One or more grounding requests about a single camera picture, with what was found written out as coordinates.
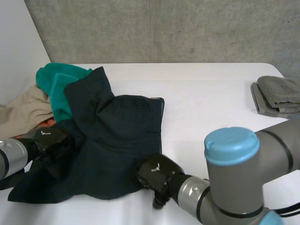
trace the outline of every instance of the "folded towel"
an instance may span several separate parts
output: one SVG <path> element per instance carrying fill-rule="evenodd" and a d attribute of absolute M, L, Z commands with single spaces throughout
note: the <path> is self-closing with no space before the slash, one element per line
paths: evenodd
<path fill-rule="evenodd" d="M 264 96 L 260 87 L 258 87 L 257 83 L 253 83 L 251 85 L 251 93 L 252 97 L 257 109 L 257 113 L 265 116 L 271 117 L 281 117 L 286 119 L 292 119 L 295 116 L 300 115 L 300 112 L 291 112 L 290 109 L 294 108 L 287 108 L 286 112 L 280 112 L 278 108 L 273 108 L 266 97 Z"/>
<path fill-rule="evenodd" d="M 262 76 L 257 84 L 270 106 L 278 108 L 281 113 L 293 113 L 286 108 L 299 108 L 300 81 L 275 76 Z"/>

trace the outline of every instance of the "logo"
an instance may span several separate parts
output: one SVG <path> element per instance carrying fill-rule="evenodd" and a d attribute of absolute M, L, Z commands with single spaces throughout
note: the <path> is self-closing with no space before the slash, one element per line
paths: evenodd
<path fill-rule="evenodd" d="M 42 130 L 41 130 L 41 133 L 42 135 L 50 135 L 51 133 L 44 133 Z"/>
<path fill-rule="evenodd" d="M 159 163 L 157 164 L 157 167 L 155 169 L 152 169 L 151 172 L 159 171 Z"/>

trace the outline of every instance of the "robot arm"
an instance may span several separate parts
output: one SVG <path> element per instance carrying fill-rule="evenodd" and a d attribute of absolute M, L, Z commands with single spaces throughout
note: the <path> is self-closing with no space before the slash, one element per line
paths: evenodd
<path fill-rule="evenodd" d="M 70 136 L 54 127 L 38 127 L 19 139 L 0 139 L 0 189 L 13 187 L 24 173 L 24 167 L 32 160 L 47 165 L 53 176 L 59 176 L 55 165 L 56 149 L 70 144 Z"/>
<path fill-rule="evenodd" d="M 219 129 L 205 138 L 204 145 L 209 182 L 185 175 L 163 155 L 141 166 L 137 177 L 155 191 L 153 206 L 161 208 L 156 206 L 157 196 L 165 202 L 173 198 L 204 225 L 283 224 L 277 213 L 290 211 L 265 208 L 263 185 L 299 169 L 300 119 L 256 133 L 240 127 Z M 159 170 L 153 170 L 157 164 Z"/>

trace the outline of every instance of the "white wall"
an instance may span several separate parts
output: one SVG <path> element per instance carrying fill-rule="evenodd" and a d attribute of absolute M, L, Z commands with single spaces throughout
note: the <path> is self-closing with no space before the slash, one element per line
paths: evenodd
<path fill-rule="evenodd" d="M 31 85 L 50 60 L 23 0 L 0 0 L 0 104 Z"/>

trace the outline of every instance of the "white table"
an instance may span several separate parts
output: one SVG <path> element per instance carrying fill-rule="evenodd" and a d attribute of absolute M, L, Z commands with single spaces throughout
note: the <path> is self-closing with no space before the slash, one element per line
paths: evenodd
<path fill-rule="evenodd" d="M 203 141 L 218 128 L 240 126 L 253 131 L 285 119 L 258 115 L 250 84 L 260 76 L 282 75 L 264 63 L 85 64 L 104 66 L 115 95 L 130 94 L 165 99 L 162 124 L 163 153 L 188 174 L 207 178 Z M 282 208 L 300 201 L 300 173 L 294 172 L 264 186 L 265 205 Z M 75 196 L 50 205 L 7 202 L 0 192 L 2 225 L 198 225 L 195 218 L 171 200 L 152 209 L 153 192 L 141 190 L 101 201 Z M 298 225 L 300 216 L 285 219 Z"/>

